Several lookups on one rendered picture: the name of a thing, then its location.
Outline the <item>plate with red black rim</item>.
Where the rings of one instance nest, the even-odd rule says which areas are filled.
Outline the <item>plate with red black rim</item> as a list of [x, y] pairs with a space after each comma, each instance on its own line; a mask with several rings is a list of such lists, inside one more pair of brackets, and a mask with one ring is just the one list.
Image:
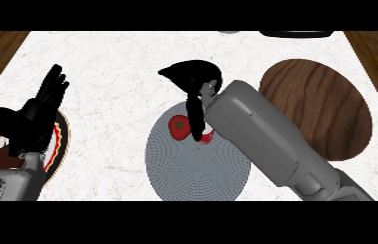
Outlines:
[[[62, 112], [57, 112], [49, 148], [46, 150], [43, 160], [46, 171], [44, 183], [49, 183], [52, 180], [63, 162], [69, 146], [69, 137], [71, 130], [68, 119]], [[22, 164], [22, 159], [9, 156], [9, 139], [0, 135], [0, 170], [19, 169]]]

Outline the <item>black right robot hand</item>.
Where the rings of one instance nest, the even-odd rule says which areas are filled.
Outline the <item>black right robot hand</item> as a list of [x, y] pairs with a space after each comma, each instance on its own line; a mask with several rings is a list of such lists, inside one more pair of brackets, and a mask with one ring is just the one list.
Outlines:
[[158, 71], [187, 94], [186, 111], [195, 141], [205, 130], [204, 108], [213, 102], [223, 84], [220, 68], [208, 61], [189, 60]]

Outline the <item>brown wooden bowl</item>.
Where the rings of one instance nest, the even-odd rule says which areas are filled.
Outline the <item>brown wooden bowl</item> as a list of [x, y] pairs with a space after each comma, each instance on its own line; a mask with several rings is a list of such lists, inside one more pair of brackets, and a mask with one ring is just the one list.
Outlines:
[[325, 159], [344, 161], [363, 152], [372, 137], [371, 111], [354, 85], [329, 66], [282, 60], [267, 69], [258, 91]]

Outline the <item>black rounded object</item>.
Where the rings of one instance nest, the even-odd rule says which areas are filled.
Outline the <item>black rounded object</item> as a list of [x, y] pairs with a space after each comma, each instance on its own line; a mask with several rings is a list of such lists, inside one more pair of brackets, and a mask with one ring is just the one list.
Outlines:
[[325, 38], [329, 37], [334, 31], [260, 31], [267, 37], [275, 38]]

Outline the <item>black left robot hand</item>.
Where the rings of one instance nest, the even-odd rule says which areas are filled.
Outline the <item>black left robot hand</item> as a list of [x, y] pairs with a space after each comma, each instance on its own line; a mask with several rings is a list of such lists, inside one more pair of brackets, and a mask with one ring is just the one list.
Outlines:
[[0, 107], [0, 135], [9, 139], [9, 155], [18, 157], [28, 152], [47, 149], [56, 113], [69, 82], [62, 66], [55, 64], [44, 77], [37, 95], [15, 111]]

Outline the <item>red tomato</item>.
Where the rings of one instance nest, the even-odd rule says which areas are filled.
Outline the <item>red tomato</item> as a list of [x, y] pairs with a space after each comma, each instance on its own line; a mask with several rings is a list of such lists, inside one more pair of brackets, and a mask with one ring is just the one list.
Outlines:
[[[183, 141], [192, 134], [189, 126], [189, 118], [184, 115], [174, 115], [168, 121], [168, 130], [171, 138], [176, 141]], [[214, 129], [210, 125], [205, 125], [205, 130], [202, 131], [202, 137], [199, 140], [201, 144], [208, 144], [213, 140]]]

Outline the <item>grey round placemat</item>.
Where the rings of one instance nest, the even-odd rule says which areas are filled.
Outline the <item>grey round placemat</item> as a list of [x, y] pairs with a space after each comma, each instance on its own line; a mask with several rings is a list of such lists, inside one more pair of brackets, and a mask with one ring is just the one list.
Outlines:
[[153, 190], [164, 201], [232, 201], [242, 192], [251, 162], [215, 131], [208, 144], [196, 142], [192, 134], [176, 141], [168, 130], [174, 115], [187, 117], [184, 102], [158, 118], [146, 142], [145, 163]]

